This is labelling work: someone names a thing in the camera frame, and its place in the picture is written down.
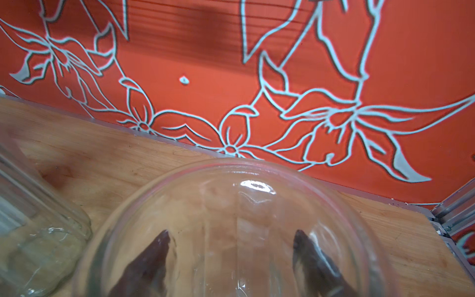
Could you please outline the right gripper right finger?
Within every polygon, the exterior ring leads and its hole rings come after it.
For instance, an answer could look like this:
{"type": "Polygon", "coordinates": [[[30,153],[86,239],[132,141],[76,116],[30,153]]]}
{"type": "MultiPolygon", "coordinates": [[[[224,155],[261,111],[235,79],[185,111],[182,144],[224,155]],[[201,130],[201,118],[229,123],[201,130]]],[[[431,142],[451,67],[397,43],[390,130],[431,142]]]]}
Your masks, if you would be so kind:
{"type": "Polygon", "coordinates": [[[301,297],[357,297],[334,261],[303,230],[293,240],[293,273],[301,297]]]}

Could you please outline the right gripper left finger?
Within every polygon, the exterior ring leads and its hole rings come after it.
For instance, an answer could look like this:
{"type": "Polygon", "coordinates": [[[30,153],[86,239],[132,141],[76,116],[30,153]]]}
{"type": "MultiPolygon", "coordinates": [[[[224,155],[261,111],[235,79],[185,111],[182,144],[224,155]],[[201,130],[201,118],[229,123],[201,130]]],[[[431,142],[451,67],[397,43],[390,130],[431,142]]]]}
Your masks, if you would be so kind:
{"type": "Polygon", "coordinates": [[[163,230],[125,268],[110,297],[165,297],[166,258],[171,238],[163,230]]]}

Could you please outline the clear glass vase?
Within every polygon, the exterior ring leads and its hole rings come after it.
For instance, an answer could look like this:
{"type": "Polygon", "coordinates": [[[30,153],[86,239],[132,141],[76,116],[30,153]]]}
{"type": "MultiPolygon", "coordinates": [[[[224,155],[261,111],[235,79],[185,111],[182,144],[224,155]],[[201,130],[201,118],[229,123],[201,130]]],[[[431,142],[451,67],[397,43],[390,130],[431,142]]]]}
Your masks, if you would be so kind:
{"type": "Polygon", "coordinates": [[[397,297],[377,236],[334,190],[269,162],[193,163],[146,184],[97,231],[74,278],[75,297],[109,297],[127,265],[163,230],[166,297],[300,297],[293,240],[303,230],[357,297],[397,297]]]}
{"type": "Polygon", "coordinates": [[[62,198],[12,141],[1,142],[1,296],[46,297],[74,272],[89,216],[62,198]]]}

